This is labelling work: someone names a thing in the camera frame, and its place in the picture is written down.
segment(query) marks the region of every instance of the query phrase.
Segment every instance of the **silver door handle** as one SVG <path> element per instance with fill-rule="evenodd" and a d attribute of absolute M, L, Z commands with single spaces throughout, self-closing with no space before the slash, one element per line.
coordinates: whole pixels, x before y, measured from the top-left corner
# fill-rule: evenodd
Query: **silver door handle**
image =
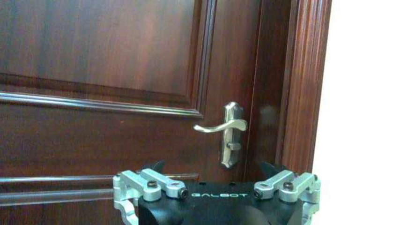
<path fill-rule="evenodd" d="M 214 133 L 224 131 L 221 141 L 221 157 L 220 163 L 230 168 L 238 161 L 241 141 L 240 133 L 248 129 L 248 123 L 242 120 L 242 108 L 236 102 L 229 102 L 225 105 L 225 120 L 216 127 L 193 126 L 193 129 L 202 133 Z"/>
<path fill-rule="evenodd" d="M 193 126 L 194 130 L 204 133 L 214 133 L 228 128 L 236 128 L 241 131 L 245 131 L 248 129 L 248 123 L 245 120 L 229 120 L 228 122 L 222 123 L 221 125 L 217 125 L 216 127 L 201 127 L 198 125 Z"/>

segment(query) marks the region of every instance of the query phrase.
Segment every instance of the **white wall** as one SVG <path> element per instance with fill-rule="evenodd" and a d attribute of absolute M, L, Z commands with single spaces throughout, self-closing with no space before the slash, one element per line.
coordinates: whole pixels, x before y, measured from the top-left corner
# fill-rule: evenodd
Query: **white wall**
<path fill-rule="evenodd" d="M 400 1 L 333 0 L 313 225 L 400 224 Z"/>

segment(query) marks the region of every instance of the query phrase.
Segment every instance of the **brown wooden door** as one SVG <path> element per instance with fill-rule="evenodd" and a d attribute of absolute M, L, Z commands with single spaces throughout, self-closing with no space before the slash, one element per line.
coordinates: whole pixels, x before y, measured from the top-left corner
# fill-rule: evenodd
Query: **brown wooden door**
<path fill-rule="evenodd" d="M 249 121 L 260 6 L 1 1 L 2 223 L 120 223 L 110 175 L 158 160 L 184 179 L 242 179 L 248 133 L 226 169 L 221 133 L 192 127 L 221 124 L 230 101 Z"/>

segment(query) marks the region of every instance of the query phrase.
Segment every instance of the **wooden door frame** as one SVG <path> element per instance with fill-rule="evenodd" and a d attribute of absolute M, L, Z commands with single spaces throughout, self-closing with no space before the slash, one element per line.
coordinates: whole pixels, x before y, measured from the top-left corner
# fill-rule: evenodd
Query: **wooden door frame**
<path fill-rule="evenodd" d="M 312 170 L 330 5 L 262 1 L 245 180 L 260 178 L 260 161 Z"/>

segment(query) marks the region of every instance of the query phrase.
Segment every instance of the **bolt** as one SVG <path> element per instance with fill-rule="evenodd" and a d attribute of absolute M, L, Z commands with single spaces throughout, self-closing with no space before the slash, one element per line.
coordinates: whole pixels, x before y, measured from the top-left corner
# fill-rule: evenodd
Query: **bolt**
<path fill-rule="evenodd" d="M 181 199 L 185 199 L 188 197 L 188 194 L 189 194 L 189 192 L 186 189 L 180 190 L 180 198 Z"/>
<path fill-rule="evenodd" d="M 262 192 L 260 192 L 260 190 L 257 190 L 257 189 L 254 189 L 254 198 L 256 199 L 261 199 L 261 197 L 262 197 Z"/>
<path fill-rule="evenodd" d="M 154 180 L 148 181 L 148 187 L 149 188 L 156 188 L 157 187 L 157 182 Z"/>
<path fill-rule="evenodd" d="M 292 182 L 284 182 L 282 188 L 292 191 L 293 190 L 293 183 Z"/>

